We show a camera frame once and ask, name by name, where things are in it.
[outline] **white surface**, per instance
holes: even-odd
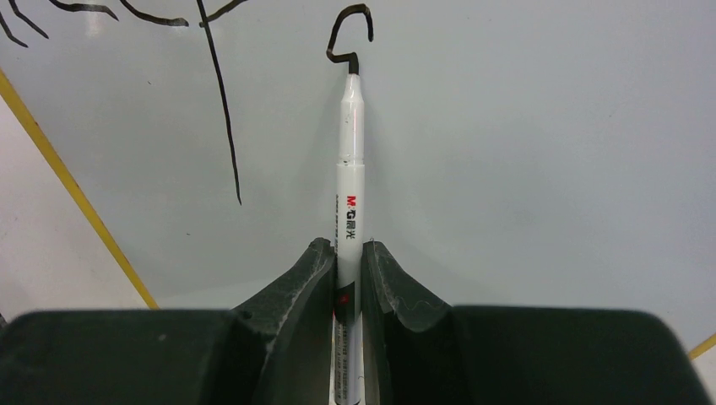
[[[252,0],[211,24],[244,205],[193,0],[188,28],[21,5],[15,85],[160,306],[229,307],[334,232],[348,2]],[[210,13],[223,1],[208,1]],[[627,307],[716,330],[711,0],[397,0],[346,20],[366,99],[366,238],[453,302]]]
[[[0,313],[146,308],[0,99]]]

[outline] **black ink stroke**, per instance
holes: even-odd
[[[229,137],[229,148],[231,149],[231,163],[234,165],[234,182],[236,183],[236,197],[241,204],[241,188],[239,187],[239,170],[236,167],[236,150],[234,148],[234,137],[231,134],[231,118],[229,117],[229,104],[226,101],[226,90],[224,90],[224,79],[221,77],[221,69],[219,68],[219,58],[216,56],[216,47],[214,46],[214,38],[211,37],[211,29],[209,28],[209,20],[206,18],[206,10],[203,7],[202,0],[197,0],[199,13],[201,14],[203,29],[206,33],[206,40],[209,42],[209,50],[211,51],[211,60],[214,62],[214,70],[216,71],[216,79],[219,81],[219,92],[221,93],[221,104],[224,106],[224,120],[226,121],[226,135]]]
[[[149,21],[150,23],[159,24],[159,25],[168,25],[170,27],[188,27],[189,23],[185,19],[178,18],[178,19],[164,19],[161,17],[155,17],[154,15],[142,13],[141,11],[137,10],[132,6],[132,4],[129,4],[127,0],[119,0],[122,5],[129,10],[130,13],[134,14],[135,17],[138,19],[143,19],[144,21]]]
[[[224,7],[219,8],[216,13],[211,14],[208,16],[208,18],[204,19],[202,18],[202,21],[199,23],[200,27],[204,27],[206,24],[214,21],[218,17],[221,17],[222,15],[229,13],[231,10],[233,10],[236,6],[238,6],[241,3],[246,2],[247,0],[231,0],[228,2]]]
[[[8,0],[10,2],[10,7],[13,8],[13,13],[15,13],[16,16],[18,16],[19,19],[22,19],[27,25],[32,27],[33,30],[37,31],[38,34],[44,36],[45,38],[49,39],[50,37],[47,36],[45,31],[43,31],[40,27],[35,25],[30,19],[27,18],[26,15],[22,14],[20,12],[20,9],[18,8],[18,4],[16,0]]]
[[[8,23],[5,22],[5,19],[3,18],[3,14],[2,14],[2,13],[0,13],[0,26],[3,27],[3,31],[5,31],[5,35],[7,35],[8,38],[9,38],[12,42],[14,42],[14,43],[16,43],[16,44],[22,46],[23,48],[26,48],[26,47],[27,47],[27,44],[25,44],[23,41],[21,41],[21,40],[15,38],[15,35],[13,35],[13,32],[10,31],[10,27],[8,27]]]
[[[113,19],[119,21],[117,16],[110,10],[107,6],[100,6],[97,4],[80,4],[80,3],[72,3],[72,4],[66,4],[62,3],[58,0],[50,0],[50,3],[54,5],[57,8],[60,8],[64,11],[69,11],[70,13],[76,13],[78,11],[90,11],[94,13],[104,13],[112,17]]]

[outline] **marker barrel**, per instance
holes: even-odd
[[[360,399],[361,256],[365,216],[363,165],[363,97],[361,79],[349,74],[341,100],[339,162],[336,164],[335,247],[338,277],[335,302],[335,401],[355,405]]]

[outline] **m&g logo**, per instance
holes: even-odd
[[[348,212],[345,213],[345,239],[355,239],[355,196],[346,198]]]

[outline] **yellow tape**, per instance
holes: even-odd
[[[8,81],[8,78],[5,76],[2,69],[0,69],[0,95],[5,99],[5,103],[8,104],[10,110],[18,118],[20,125],[22,125],[25,131],[30,135],[30,138],[32,138],[32,141],[40,150],[42,156],[45,157],[47,163],[55,171],[55,174],[65,186],[69,195],[72,196],[75,203],[77,203],[77,206],[92,225],[92,228],[95,228],[97,235],[103,242],[105,242],[107,250],[114,256],[114,259],[117,261],[117,264],[119,264],[119,267],[122,268],[134,288],[137,289],[139,296],[142,297],[149,308],[159,308],[155,299],[152,298],[152,295],[149,293],[147,288],[144,287],[142,280],[139,278],[137,273],[134,272],[132,265],[129,264],[129,260],[127,260],[124,253],[122,253],[122,250],[120,250],[119,246],[114,241],[114,238],[112,238],[110,231],[107,230],[107,227],[105,227],[104,223],[102,223],[100,216],[97,214],[95,209],[92,208],[90,201],[79,188],[77,182],[74,181],[74,178],[72,178],[67,166],[65,166],[62,162],[59,155],[57,155],[57,152],[52,147],[52,144],[49,140],[47,140],[47,137],[45,137],[45,134],[40,129],[40,126],[37,125],[37,122],[27,110],[27,107],[20,99],[19,95],[13,88],[13,85]]]
[[[696,357],[706,353],[713,346],[716,346],[716,333],[689,352],[689,359],[694,360]]]

